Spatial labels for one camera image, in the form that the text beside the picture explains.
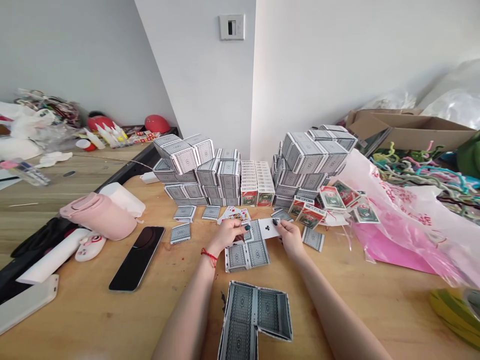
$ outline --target wooden table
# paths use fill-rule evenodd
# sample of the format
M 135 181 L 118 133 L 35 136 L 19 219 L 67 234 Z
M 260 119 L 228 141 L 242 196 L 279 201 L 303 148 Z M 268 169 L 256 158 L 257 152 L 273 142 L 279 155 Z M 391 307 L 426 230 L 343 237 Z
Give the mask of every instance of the wooden table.
M 108 241 L 91 261 L 74 260 L 58 271 L 56 299 L 0 336 L 1 359 L 149 359 L 162 329 L 197 265 L 200 250 L 218 229 L 202 219 L 198 207 L 189 241 L 170 245 L 177 206 L 160 183 L 144 185 L 138 177 L 125 187 L 146 204 L 139 224 L 126 239 Z M 250 207 L 253 219 L 272 209 Z M 108 285 L 145 226 L 164 226 L 166 233 L 140 288 L 110 292 Z M 325 231 L 322 253 L 308 254 L 336 291 L 379 338 L 394 359 L 478 359 L 479 354 L 444 326 L 431 309 L 428 290 L 446 287 L 430 275 L 394 265 L 365 261 L 357 241 L 349 251 L 344 236 Z M 259 334 L 261 359 L 332 359 L 307 290 L 276 238 L 267 240 L 271 264 L 225 273 L 223 253 L 217 263 L 202 359 L 216 359 L 224 313 L 222 294 L 237 280 L 288 293 L 293 342 Z
M 10 253 L 53 218 L 61 207 L 94 191 L 126 164 L 125 161 L 80 156 L 131 160 L 148 145 L 142 143 L 118 149 L 107 147 L 92 152 L 74 149 L 71 159 L 40 169 L 51 179 L 48 186 L 32 186 L 20 181 L 0 190 L 0 269 L 12 260 Z M 38 164 L 39 158 L 28 161 Z M 64 177 L 71 171 L 75 174 Z M 29 203 L 38 205 L 9 207 Z

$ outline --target cable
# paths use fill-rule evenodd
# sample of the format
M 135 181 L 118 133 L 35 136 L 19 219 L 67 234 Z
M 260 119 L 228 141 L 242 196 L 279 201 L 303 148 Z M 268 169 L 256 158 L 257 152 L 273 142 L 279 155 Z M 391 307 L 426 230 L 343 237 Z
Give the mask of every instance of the cable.
M 118 159 L 118 158 L 106 157 L 106 156 L 80 155 L 80 154 L 76 154 L 76 153 L 74 153 L 73 155 L 74 155 L 74 156 L 83 157 L 83 158 L 107 159 L 107 160 L 123 161 L 123 162 L 125 162 L 125 163 L 137 163 L 137 164 L 143 165 L 143 166 L 146 167 L 146 168 L 149 168 L 149 169 L 152 170 L 152 171 L 154 170 L 152 167 L 150 167 L 150 166 L 148 166 L 148 165 L 145 165 L 145 164 L 142 163 L 142 162 L 135 161 L 135 160 L 125 160 L 125 159 Z

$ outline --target white roll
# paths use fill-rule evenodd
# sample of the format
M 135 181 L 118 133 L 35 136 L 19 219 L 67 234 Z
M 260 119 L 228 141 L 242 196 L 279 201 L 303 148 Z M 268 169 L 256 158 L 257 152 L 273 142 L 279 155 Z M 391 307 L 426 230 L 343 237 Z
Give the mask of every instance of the white roll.
M 134 218 L 141 217 L 145 211 L 145 204 L 118 182 L 108 184 L 99 193 L 108 196 L 116 205 Z
M 80 246 L 80 240 L 91 231 L 76 229 L 55 246 L 48 254 L 42 257 L 16 281 L 23 284 L 41 284 L 52 275 Z

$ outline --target smartphone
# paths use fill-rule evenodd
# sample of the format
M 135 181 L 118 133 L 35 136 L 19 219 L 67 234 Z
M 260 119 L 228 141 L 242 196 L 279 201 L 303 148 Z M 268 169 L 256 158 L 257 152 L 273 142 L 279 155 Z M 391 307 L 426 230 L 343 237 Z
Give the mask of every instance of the smartphone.
M 139 287 L 164 233 L 165 228 L 161 226 L 143 228 L 108 286 L 109 290 L 134 292 Z

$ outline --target pink thermos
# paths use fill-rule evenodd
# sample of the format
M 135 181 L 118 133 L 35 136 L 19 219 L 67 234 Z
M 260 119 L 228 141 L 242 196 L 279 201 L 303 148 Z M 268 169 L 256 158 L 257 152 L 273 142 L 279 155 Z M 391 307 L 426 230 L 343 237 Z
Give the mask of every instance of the pink thermos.
M 132 215 L 108 196 L 95 192 L 62 207 L 60 216 L 110 240 L 126 238 L 137 226 L 137 220 Z

